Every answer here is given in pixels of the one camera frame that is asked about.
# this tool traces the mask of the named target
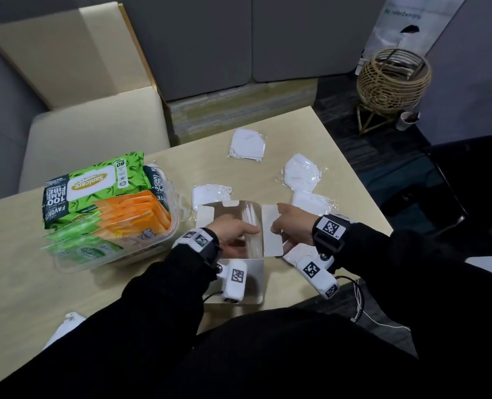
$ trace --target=sanicare logo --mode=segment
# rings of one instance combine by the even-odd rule
[[[103,181],[107,177],[108,177],[108,174],[105,172],[97,173],[97,174],[94,174],[88,178],[83,178],[82,180],[77,181],[70,188],[72,190],[87,189],[87,188],[90,188],[91,186],[96,185],[97,183],[100,183],[101,181]]]

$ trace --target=person's left hand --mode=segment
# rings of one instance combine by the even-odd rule
[[[261,232],[261,227],[237,220],[231,214],[221,215],[206,228],[216,234],[220,248],[222,248],[222,257],[228,259],[246,258],[244,241],[238,238],[244,234],[258,234]]]

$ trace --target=person's left arm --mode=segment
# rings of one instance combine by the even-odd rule
[[[259,232],[242,221],[221,219],[206,231],[223,245]],[[165,261],[132,279],[120,299],[2,380],[0,397],[150,393],[192,349],[203,316],[202,295],[215,278],[199,254],[176,246]]]

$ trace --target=black sleeve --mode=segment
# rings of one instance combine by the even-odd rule
[[[355,224],[344,242],[337,267],[361,276],[383,311],[410,328],[420,359],[492,361],[492,273],[413,231],[387,237]]]
[[[0,397],[143,397],[193,346],[215,271],[186,245],[0,382]]]

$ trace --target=clear plastic bin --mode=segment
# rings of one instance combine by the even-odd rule
[[[167,203],[170,209],[171,225],[166,234],[140,241],[136,246],[131,248],[123,248],[116,252],[107,253],[105,256],[91,259],[84,263],[77,263],[68,260],[62,254],[53,256],[54,265],[62,273],[75,273],[81,270],[89,270],[100,267],[104,264],[114,264],[116,267],[128,265],[130,263],[143,260],[147,257],[159,254],[165,250],[172,248],[172,244],[179,237],[178,203],[176,192],[172,182],[166,180],[165,173],[161,170],[163,179],[163,189],[167,196]]]

